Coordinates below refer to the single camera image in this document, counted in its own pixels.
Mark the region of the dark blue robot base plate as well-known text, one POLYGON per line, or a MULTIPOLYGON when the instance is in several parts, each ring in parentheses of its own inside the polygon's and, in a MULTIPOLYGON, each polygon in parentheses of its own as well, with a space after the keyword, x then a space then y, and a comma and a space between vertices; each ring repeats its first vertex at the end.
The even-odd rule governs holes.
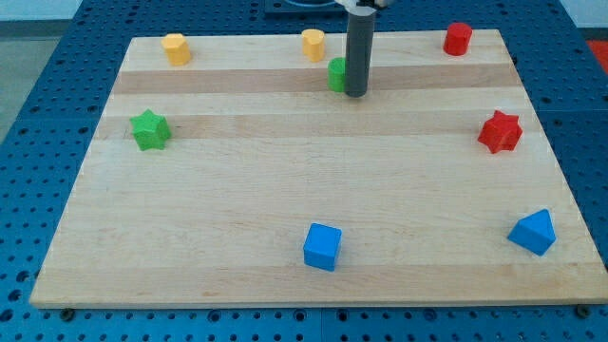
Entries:
POLYGON ((335 14, 344 8, 334 0, 262 0, 266 16, 335 14))

